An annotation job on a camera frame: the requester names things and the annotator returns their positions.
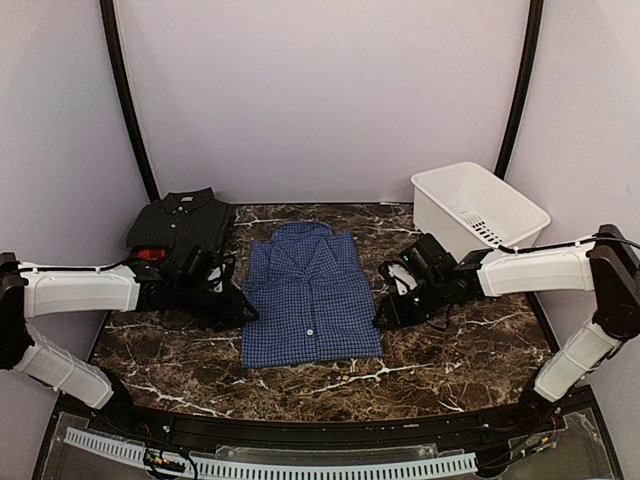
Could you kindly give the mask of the blue checked long sleeve shirt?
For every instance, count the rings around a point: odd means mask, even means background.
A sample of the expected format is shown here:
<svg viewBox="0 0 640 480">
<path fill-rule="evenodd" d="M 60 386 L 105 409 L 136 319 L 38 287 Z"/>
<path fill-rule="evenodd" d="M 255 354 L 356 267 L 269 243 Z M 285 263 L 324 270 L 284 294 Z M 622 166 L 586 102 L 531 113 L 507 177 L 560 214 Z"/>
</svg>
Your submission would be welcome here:
<svg viewBox="0 0 640 480">
<path fill-rule="evenodd" d="M 242 290 L 258 318 L 242 329 L 247 369 L 380 357 L 376 308 L 352 234 L 294 222 L 251 246 Z"/>
</svg>

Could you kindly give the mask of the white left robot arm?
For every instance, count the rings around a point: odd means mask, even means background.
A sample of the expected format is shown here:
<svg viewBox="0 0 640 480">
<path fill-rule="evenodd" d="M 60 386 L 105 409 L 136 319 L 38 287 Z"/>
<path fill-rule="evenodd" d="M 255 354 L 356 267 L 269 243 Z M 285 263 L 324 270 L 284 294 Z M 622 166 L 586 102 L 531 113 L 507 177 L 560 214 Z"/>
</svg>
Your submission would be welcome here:
<svg viewBox="0 0 640 480">
<path fill-rule="evenodd" d="M 120 436 L 141 427 L 140 412 L 112 373 L 78 359 L 29 320 L 90 311 L 182 311 L 224 331 L 258 318 L 232 276 L 235 258 L 189 241 L 134 247 L 106 266 L 50 266 L 1 255 L 1 367 L 24 373 L 93 410 Z"/>
</svg>

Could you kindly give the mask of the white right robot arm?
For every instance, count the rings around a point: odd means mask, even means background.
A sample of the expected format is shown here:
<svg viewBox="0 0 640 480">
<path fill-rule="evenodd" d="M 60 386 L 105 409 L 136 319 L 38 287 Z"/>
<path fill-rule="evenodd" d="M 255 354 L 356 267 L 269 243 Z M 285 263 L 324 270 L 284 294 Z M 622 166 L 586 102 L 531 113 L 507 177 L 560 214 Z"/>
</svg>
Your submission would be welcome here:
<svg viewBox="0 0 640 480">
<path fill-rule="evenodd" d="M 380 265 L 391 286 L 374 318 L 381 329 L 429 323 L 434 314 L 476 300 L 532 294 L 547 315 L 581 318 L 563 327 L 565 344 L 538 370 L 510 413 L 521 434 L 534 432 L 577 383 L 639 335 L 639 245 L 612 224 L 550 245 L 473 250 L 461 259 L 425 234 Z"/>
</svg>

